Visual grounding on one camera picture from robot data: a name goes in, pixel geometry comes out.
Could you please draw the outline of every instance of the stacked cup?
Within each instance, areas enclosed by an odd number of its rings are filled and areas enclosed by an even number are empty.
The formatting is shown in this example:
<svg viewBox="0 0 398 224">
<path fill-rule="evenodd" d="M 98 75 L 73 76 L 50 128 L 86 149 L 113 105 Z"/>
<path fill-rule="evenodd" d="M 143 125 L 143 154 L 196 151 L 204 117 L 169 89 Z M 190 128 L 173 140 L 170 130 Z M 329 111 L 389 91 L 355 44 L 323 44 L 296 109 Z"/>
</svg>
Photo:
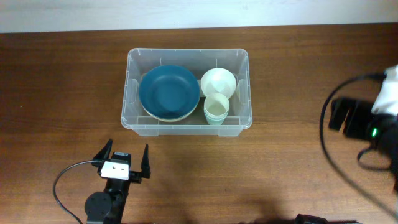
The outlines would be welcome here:
<svg viewBox="0 0 398 224">
<path fill-rule="evenodd" d="M 229 111 L 229 98 L 236 89 L 235 76 L 227 69 L 213 68 L 204 74 L 200 86 L 206 97 L 204 111 L 207 123 L 223 124 Z"/>
</svg>

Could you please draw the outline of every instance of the brown wood surface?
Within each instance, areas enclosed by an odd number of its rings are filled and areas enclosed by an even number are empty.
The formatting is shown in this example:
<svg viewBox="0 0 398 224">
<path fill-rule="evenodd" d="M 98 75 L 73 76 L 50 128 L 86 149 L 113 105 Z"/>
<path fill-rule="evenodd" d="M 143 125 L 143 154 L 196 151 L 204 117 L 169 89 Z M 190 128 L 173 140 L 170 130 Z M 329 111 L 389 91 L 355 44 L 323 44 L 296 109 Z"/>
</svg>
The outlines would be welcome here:
<svg viewBox="0 0 398 224">
<path fill-rule="evenodd" d="M 144 138 L 124 129 L 127 53 L 136 47 L 247 50 L 253 125 L 236 138 Z M 298 213 L 393 223 L 326 163 L 318 119 L 337 84 L 397 63 L 398 24 L 0 34 L 0 223 L 76 223 L 52 196 L 54 178 L 109 138 L 113 150 L 132 154 L 135 170 L 145 143 L 150 149 L 152 177 L 131 186 L 123 223 L 239 223 Z M 373 100 L 378 88 L 362 82 L 340 95 Z M 356 163 L 366 144 L 331 131 L 326 140 L 339 165 L 394 209 L 393 178 Z M 86 198 L 104 185 L 83 165 L 57 190 L 86 220 Z"/>
</svg>

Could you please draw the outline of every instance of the gray storage box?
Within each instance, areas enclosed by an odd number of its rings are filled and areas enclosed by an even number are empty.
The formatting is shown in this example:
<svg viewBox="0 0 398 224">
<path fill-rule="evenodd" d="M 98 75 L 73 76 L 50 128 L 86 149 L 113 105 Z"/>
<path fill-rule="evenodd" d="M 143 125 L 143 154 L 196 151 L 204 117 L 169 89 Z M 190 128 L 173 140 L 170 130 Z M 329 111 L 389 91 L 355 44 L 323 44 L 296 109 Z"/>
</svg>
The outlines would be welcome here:
<svg viewBox="0 0 398 224">
<path fill-rule="evenodd" d="M 236 77 L 235 94 L 229 99 L 228 116 L 222 125 L 208 125 L 201 98 L 195 111 L 174 123 L 149 116 L 139 100 L 143 76 L 159 65 L 180 65 L 198 80 L 212 68 L 225 68 Z M 121 123 L 140 136 L 165 134 L 238 136 L 252 124 L 249 57 L 243 49 L 132 49 L 127 57 Z"/>
</svg>

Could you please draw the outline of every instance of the white wall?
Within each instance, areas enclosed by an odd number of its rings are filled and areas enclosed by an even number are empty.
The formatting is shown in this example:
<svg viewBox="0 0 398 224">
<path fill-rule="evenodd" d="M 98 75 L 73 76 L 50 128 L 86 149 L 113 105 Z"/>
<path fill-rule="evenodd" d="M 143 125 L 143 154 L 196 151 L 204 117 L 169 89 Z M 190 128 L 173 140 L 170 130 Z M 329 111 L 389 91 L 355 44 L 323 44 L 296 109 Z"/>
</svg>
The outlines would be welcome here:
<svg viewBox="0 0 398 224">
<path fill-rule="evenodd" d="M 0 0 L 0 32 L 398 22 L 398 0 Z"/>
</svg>

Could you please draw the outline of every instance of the plastic bin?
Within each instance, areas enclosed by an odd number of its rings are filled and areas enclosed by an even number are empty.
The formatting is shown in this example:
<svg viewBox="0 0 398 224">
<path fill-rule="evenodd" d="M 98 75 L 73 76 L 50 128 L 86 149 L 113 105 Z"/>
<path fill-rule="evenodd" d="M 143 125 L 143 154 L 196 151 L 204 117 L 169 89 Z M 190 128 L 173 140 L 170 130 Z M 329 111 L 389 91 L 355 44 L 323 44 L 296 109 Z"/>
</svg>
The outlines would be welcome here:
<svg viewBox="0 0 398 224">
<path fill-rule="evenodd" d="M 222 125 L 208 125 L 201 98 L 195 111 L 182 121 L 167 123 L 149 116 L 139 100 L 143 76 L 159 65 L 180 65 L 198 80 L 212 68 L 225 68 L 237 80 L 229 99 L 228 116 Z M 252 125 L 249 57 L 243 49 L 132 49 L 127 57 L 121 123 L 140 136 L 219 135 L 238 136 Z"/>
</svg>

